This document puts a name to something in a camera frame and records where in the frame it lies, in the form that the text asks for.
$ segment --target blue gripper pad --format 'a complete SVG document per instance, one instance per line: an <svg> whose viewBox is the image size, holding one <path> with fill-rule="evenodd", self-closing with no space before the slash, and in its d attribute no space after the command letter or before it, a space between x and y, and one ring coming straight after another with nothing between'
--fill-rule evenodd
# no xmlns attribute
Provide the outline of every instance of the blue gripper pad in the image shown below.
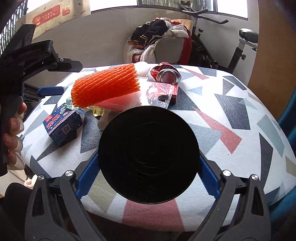
<svg viewBox="0 0 296 241"><path fill-rule="evenodd" d="M37 93L41 96L52 96L52 95L62 95L64 93L64 87L42 87L37 90Z"/></svg>
<svg viewBox="0 0 296 241"><path fill-rule="evenodd" d="M201 155L200 171L198 172L198 175L200 176L208 194L218 199L221 194L221 191L219 190L219 180Z"/></svg>
<svg viewBox="0 0 296 241"><path fill-rule="evenodd" d="M78 185L75 194L79 199L88 194L99 171L98 153L96 153L82 172L81 176L78 178Z"/></svg>

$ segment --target bike seat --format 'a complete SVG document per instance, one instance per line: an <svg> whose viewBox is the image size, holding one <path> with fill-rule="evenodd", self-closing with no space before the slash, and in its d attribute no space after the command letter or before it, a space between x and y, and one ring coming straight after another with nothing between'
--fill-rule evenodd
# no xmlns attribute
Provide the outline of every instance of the bike seat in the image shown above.
<svg viewBox="0 0 296 241"><path fill-rule="evenodd" d="M239 36L242 39L245 39L246 41L249 41L251 43L258 43L259 34L254 32L253 30L247 29L247 28L241 28L239 30Z"/></svg>

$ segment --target white towel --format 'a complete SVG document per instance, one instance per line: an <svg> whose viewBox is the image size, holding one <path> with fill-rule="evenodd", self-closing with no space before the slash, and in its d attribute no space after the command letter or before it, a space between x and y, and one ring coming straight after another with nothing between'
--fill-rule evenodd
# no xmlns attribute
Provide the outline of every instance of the white towel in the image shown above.
<svg viewBox="0 0 296 241"><path fill-rule="evenodd" d="M124 63L125 64L132 63L133 55L134 54L141 55L143 52L144 52L143 49L138 49L138 48L136 48L136 46L134 46L132 44L129 44L129 42L126 41L126 44L125 44L124 49L123 49Z"/></svg>
<svg viewBox="0 0 296 241"><path fill-rule="evenodd" d="M140 61L147 62L149 64L155 63L154 48L156 44L164 38L177 37L177 38L189 38L188 33L184 25L172 25L172 23L165 21L168 31L165 32L162 38L157 40L154 44L149 45L141 55Z"/></svg>

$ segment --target geometric patterned fabric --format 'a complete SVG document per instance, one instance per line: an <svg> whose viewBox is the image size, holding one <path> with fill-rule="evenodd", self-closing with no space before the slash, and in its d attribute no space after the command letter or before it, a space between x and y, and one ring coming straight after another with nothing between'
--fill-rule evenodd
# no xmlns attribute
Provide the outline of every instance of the geometric patterned fabric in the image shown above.
<svg viewBox="0 0 296 241"><path fill-rule="evenodd" d="M24 123L19 135L21 156L38 175L62 175L88 160L98 147L102 132L88 109L81 115L83 126L77 138L59 148L48 136L42 122L70 97L80 77L107 69L86 68L71 73L57 86L62 96L45 97ZM283 131L262 102L233 75L206 68L180 66L182 75L175 105L169 110L183 118L193 130L201 151L222 169L236 176L257 174L270 205L296 185L296 158ZM198 150L188 150L198 156ZM214 203L196 175L192 184L177 198L163 204L144 205L128 201L116 193L100 172L81 202L86 210L127 225L162 231L194 231ZM238 199L233 199L224 224L230 224Z"/></svg>

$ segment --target screw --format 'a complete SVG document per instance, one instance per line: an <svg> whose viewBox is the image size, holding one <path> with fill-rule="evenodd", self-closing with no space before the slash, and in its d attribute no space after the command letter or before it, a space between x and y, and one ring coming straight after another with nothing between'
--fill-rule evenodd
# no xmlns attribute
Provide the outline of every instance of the screw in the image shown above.
<svg viewBox="0 0 296 241"><path fill-rule="evenodd" d="M38 176L38 180L39 181L42 181L44 179L44 175L40 175L40 176Z"/></svg>
<svg viewBox="0 0 296 241"><path fill-rule="evenodd" d="M65 175L66 175L67 177L71 177L71 176L73 175L73 171L71 171L71 170L66 171L66 172L65 172Z"/></svg>
<svg viewBox="0 0 296 241"><path fill-rule="evenodd" d="M224 170L223 175L229 177L231 175L231 172L228 170Z"/></svg>
<svg viewBox="0 0 296 241"><path fill-rule="evenodd" d="M253 180L258 180L258 176L256 174L253 174L251 177Z"/></svg>

